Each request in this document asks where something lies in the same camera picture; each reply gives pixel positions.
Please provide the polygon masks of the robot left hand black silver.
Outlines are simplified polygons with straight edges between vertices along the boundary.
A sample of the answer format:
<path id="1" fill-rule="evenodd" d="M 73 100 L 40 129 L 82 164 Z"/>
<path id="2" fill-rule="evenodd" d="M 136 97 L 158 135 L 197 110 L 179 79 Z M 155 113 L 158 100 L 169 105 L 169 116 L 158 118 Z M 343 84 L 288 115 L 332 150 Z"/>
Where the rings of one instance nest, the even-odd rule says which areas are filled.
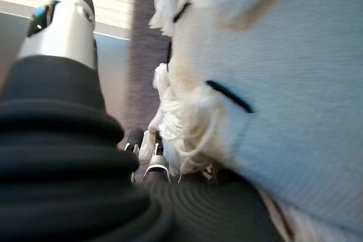
<path id="1" fill-rule="evenodd" d="M 92 0 L 36 9 L 1 89 L 2 241 L 281 241 L 257 190 L 233 176 L 173 184 L 120 151 L 97 71 Z"/>

